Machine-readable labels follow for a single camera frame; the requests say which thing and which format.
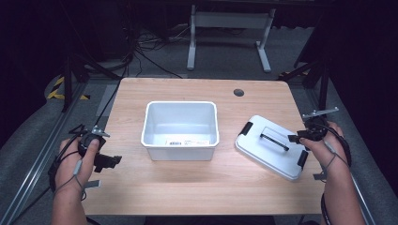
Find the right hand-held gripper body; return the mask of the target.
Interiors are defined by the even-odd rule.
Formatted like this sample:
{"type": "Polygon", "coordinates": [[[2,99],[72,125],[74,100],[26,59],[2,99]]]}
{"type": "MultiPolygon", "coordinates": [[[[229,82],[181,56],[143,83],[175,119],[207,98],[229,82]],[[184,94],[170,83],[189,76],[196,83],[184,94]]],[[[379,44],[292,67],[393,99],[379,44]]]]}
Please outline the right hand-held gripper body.
{"type": "Polygon", "coordinates": [[[306,137],[306,139],[316,142],[322,140],[328,133],[329,128],[329,123],[327,121],[326,115],[338,111],[339,109],[335,107],[333,109],[321,111],[314,110],[307,114],[303,114],[302,118],[304,119],[304,130],[308,130],[312,133],[312,135],[310,137],[306,137]]]}

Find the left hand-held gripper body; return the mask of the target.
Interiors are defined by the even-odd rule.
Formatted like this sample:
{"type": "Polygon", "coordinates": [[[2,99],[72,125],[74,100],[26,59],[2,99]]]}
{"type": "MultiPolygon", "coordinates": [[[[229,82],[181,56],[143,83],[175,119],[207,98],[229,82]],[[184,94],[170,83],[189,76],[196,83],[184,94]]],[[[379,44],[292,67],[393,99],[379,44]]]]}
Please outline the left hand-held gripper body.
{"type": "Polygon", "coordinates": [[[99,126],[93,126],[89,129],[83,124],[70,130],[69,134],[77,134],[81,138],[78,144],[78,152],[82,157],[85,156],[89,144],[91,144],[94,139],[99,140],[99,149],[101,149],[101,147],[106,143],[105,137],[109,137],[109,134],[99,126]]]}

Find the white lid with black handle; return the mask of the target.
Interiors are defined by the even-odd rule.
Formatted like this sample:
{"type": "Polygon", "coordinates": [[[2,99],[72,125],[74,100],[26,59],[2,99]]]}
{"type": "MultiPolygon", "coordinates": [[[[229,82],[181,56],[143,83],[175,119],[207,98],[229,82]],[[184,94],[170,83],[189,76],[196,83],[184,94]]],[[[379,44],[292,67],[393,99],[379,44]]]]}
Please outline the white lid with black handle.
{"type": "Polygon", "coordinates": [[[304,146],[290,142],[293,132],[265,117],[254,115],[236,139],[237,149],[258,164],[288,180],[297,180],[309,153],[304,146]]]}

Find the white plastic storage box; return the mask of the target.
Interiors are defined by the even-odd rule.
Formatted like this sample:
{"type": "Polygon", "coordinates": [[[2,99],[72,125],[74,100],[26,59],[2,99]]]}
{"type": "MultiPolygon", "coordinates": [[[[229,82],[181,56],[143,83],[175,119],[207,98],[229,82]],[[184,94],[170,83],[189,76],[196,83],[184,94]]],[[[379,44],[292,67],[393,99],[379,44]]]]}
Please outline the white plastic storage box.
{"type": "Polygon", "coordinates": [[[217,106],[211,101],[151,101],[141,143],[152,160],[212,160],[220,142],[217,106]],[[205,146],[167,146],[167,140],[207,140],[205,146]]]}

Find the person's left hand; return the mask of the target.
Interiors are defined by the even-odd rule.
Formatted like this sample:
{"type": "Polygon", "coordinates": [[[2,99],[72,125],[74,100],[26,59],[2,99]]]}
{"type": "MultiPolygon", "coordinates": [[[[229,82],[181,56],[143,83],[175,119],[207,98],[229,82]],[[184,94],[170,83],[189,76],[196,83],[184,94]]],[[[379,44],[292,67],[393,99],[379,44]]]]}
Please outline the person's left hand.
{"type": "Polygon", "coordinates": [[[55,196],[60,196],[62,192],[67,191],[80,199],[84,185],[93,172],[94,158],[98,153],[100,142],[93,140],[85,156],[81,157],[77,153],[79,140],[68,139],[61,142],[60,151],[65,151],[67,157],[60,163],[55,176],[55,196]]]}

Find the person's right hand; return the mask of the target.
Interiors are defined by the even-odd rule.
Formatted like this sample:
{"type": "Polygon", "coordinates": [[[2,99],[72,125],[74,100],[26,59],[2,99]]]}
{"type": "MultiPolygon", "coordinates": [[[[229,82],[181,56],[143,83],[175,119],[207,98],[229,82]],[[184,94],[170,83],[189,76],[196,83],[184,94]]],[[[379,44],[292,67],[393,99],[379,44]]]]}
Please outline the person's right hand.
{"type": "Polygon", "coordinates": [[[316,142],[304,139],[302,144],[313,152],[313,155],[327,174],[327,182],[350,178],[350,169],[341,144],[343,132],[332,122],[329,122],[328,133],[316,142]]]}

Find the black tripod stand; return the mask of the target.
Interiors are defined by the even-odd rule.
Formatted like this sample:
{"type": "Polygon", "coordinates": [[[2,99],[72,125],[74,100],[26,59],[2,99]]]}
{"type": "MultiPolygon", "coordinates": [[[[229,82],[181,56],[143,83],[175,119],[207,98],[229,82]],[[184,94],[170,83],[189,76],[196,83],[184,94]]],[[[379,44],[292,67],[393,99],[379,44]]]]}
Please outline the black tripod stand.
{"type": "Polygon", "coordinates": [[[64,77],[64,106],[62,112],[65,113],[72,103],[72,77],[75,77],[78,83],[86,83],[89,80],[88,70],[85,65],[91,66],[99,73],[105,75],[111,80],[120,81],[121,76],[116,75],[111,70],[101,66],[97,62],[88,59],[77,53],[71,53],[67,56],[62,73],[64,77]]]}
{"type": "Polygon", "coordinates": [[[325,61],[314,61],[290,72],[283,72],[278,76],[277,80],[287,82],[304,72],[307,72],[306,78],[302,81],[304,88],[313,89],[317,83],[320,83],[317,108],[325,110],[329,85],[329,67],[325,61]]]}

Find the yellow black floor tape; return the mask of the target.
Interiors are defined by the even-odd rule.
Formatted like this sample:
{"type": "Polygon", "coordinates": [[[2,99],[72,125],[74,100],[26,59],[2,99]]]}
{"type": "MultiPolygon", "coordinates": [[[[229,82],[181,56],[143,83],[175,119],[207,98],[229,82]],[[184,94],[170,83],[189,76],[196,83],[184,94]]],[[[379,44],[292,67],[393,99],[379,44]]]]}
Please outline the yellow black floor tape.
{"type": "MultiPolygon", "coordinates": [[[[63,94],[58,94],[58,90],[61,86],[61,84],[64,82],[64,76],[60,75],[56,82],[54,83],[54,86],[52,88],[52,90],[50,91],[49,95],[47,96],[47,99],[52,99],[52,98],[56,98],[56,99],[65,99],[65,95],[63,94]]],[[[81,95],[80,96],[81,100],[89,100],[91,99],[90,95],[81,95]]]]}

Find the white label sticker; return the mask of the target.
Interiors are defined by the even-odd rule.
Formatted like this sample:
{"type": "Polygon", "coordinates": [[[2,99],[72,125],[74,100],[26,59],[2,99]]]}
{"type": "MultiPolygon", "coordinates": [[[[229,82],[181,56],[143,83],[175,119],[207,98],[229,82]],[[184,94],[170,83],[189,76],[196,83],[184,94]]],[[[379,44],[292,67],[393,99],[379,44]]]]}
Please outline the white label sticker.
{"type": "Polygon", "coordinates": [[[205,146],[209,144],[210,141],[207,140],[167,140],[165,143],[167,146],[205,146]]]}

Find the grey metal floor rail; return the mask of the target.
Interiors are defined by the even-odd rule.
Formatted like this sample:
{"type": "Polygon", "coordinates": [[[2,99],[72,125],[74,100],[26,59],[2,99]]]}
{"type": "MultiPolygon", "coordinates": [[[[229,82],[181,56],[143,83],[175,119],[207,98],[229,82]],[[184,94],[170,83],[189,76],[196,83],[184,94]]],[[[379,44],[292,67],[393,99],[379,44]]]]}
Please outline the grey metal floor rail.
{"type": "Polygon", "coordinates": [[[361,210],[362,216],[365,220],[365,224],[366,225],[375,225],[375,220],[374,220],[372,213],[363,197],[363,194],[360,190],[359,184],[358,184],[356,178],[354,177],[354,175],[351,175],[351,177],[352,177],[352,181],[354,184],[354,188],[356,190],[357,196],[360,201],[360,210],[361,210]]]}
{"type": "Polygon", "coordinates": [[[59,114],[52,131],[49,134],[48,139],[41,147],[37,158],[35,159],[32,167],[26,174],[18,192],[10,203],[7,211],[2,216],[0,220],[0,225],[11,225],[16,217],[19,216],[23,210],[24,205],[26,204],[30,194],[32,193],[37,181],[39,180],[45,166],[51,155],[53,154],[54,148],[58,148],[58,143],[56,139],[60,135],[63,127],[67,123],[73,108],[76,103],[80,99],[80,96],[83,94],[86,88],[86,83],[78,83],[76,85],[75,91],[72,94],[71,103],[65,112],[59,114]]]}

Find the grey metal desk frame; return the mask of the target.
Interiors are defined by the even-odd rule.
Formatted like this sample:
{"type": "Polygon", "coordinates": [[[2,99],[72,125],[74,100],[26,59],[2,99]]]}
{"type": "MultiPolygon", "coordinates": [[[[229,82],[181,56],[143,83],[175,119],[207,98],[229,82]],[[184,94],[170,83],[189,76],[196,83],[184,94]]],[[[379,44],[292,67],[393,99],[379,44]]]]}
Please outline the grey metal desk frame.
{"type": "Polygon", "coordinates": [[[196,55],[196,28],[238,28],[238,29],[262,29],[263,36],[255,42],[255,48],[263,70],[271,72],[268,56],[265,50],[268,35],[275,17],[276,9],[272,8],[268,13],[237,13],[237,12],[205,12],[199,11],[196,5],[191,6],[190,17],[190,45],[187,59],[187,70],[194,70],[196,55]]]}

